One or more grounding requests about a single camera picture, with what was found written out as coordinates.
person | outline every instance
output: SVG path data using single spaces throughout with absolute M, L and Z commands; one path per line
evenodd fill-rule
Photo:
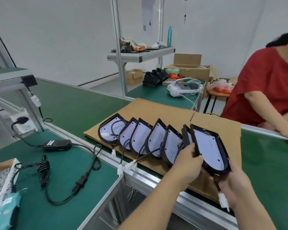
M 288 33 L 250 57 L 221 117 L 288 138 Z
M 164 230 L 181 191 L 200 174 L 203 157 L 193 157 L 194 143 L 182 150 L 154 191 L 122 223 L 119 230 Z M 247 175 L 232 161 L 232 171 L 219 182 L 240 230 L 276 230 Z

green table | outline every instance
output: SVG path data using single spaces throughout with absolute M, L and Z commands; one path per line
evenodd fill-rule
M 60 139 L 50 131 L 28 136 L 32 144 L 42 144 L 49 139 Z M 68 197 L 75 182 L 87 171 L 92 155 L 73 146 L 69 151 L 45 153 L 41 148 L 33 148 L 23 141 L 17 141 L 0 150 L 0 162 L 17 158 L 24 164 L 40 162 L 46 155 L 50 162 L 49 195 L 59 201 Z M 17 189 L 27 188 L 22 197 L 19 219 L 15 230 L 31 229 L 77 229 L 99 201 L 118 179 L 117 169 L 102 162 L 99 170 L 92 170 L 85 188 L 77 196 L 62 206 L 52 206 L 45 198 L 39 185 L 37 168 L 28 168 L 19 173 Z
M 79 88 L 38 80 L 32 91 L 42 102 L 44 117 L 85 139 L 83 132 L 129 102 Z M 12 95 L 2 95 L 17 104 Z M 288 141 L 241 131 L 242 167 L 278 230 L 288 229 Z
M 140 85 L 137 88 L 129 91 L 127 96 L 132 98 L 139 97 L 149 101 L 184 109 L 191 109 L 193 104 L 189 100 L 194 103 L 198 97 L 197 93 L 195 95 L 190 93 L 186 94 L 186 98 L 189 100 L 185 99 L 184 97 L 172 97 L 166 89 L 167 86 L 165 85 L 159 85 L 157 87 Z

plastic bag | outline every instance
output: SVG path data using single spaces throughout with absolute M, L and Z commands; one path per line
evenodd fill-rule
M 233 88 L 234 88 L 234 85 L 232 83 L 228 83 L 224 79 L 220 79 L 218 81 L 215 81 L 214 83 L 210 84 L 207 87 L 208 90 L 213 89 L 216 92 L 228 93 L 228 94 L 231 94 Z

black corner cap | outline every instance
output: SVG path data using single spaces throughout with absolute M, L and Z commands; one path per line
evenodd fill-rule
M 37 81 L 36 81 L 34 75 L 24 76 L 24 77 L 21 77 L 21 79 L 22 79 L 22 83 L 26 87 L 31 87 L 31 86 L 37 85 Z

white cable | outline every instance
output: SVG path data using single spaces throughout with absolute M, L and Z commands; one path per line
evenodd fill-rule
M 189 100 L 190 102 L 192 102 L 192 101 L 191 101 L 190 99 L 188 99 L 186 96 L 183 96 L 183 95 L 180 95 L 180 96 L 182 96 L 182 97 L 184 97 L 185 99 L 187 99 L 187 100 Z M 196 108 L 196 111 L 198 112 L 198 109 L 197 109 L 197 107 L 196 107 L 196 105 L 195 105 L 196 100 L 195 100 L 195 102 L 192 102 L 192 104 L 193 104 L 193 106 Z

